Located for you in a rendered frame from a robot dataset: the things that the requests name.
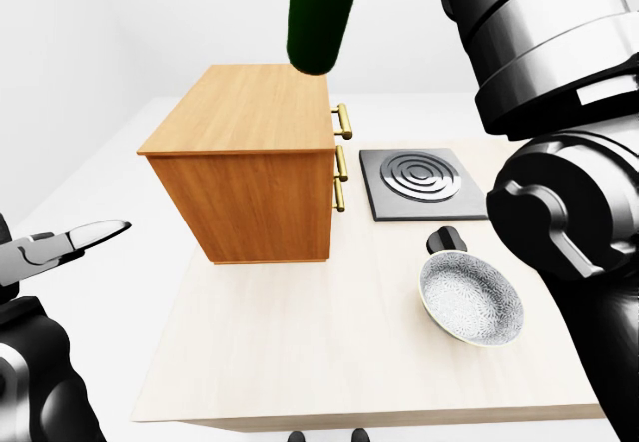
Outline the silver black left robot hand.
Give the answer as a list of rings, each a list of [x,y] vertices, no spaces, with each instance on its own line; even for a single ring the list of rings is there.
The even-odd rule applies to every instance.
[[[0,214],[0,304],[16,298],[19,282],[82,257],[85,251],[131,227],[128,221],[97,221],[53,234],[11,239]]]

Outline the wooden cabinet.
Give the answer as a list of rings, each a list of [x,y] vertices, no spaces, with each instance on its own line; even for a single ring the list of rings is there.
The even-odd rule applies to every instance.
[[[324,261],[335,138],[325,77],[214,65],[139,148],[215,264]]]

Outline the dark green wine bottle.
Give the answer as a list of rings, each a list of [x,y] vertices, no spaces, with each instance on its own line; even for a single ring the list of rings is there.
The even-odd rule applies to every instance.
[[[308,75],[332,70],[354,0],[289,0],[287,55]]]

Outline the flat dark stove plate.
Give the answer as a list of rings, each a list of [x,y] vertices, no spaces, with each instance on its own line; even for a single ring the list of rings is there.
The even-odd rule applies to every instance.
[[[365,149],[359,161],[377,222],[488,218],[484,191],[450,148]]]

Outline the patterned grey bowl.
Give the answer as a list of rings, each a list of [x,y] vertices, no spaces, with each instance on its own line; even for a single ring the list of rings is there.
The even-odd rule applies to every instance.
[[[430,256],[418,283],[422,305],[452,337],[479,347],[501,347],[521,334],[522,301],[501,272],[459,250]]]

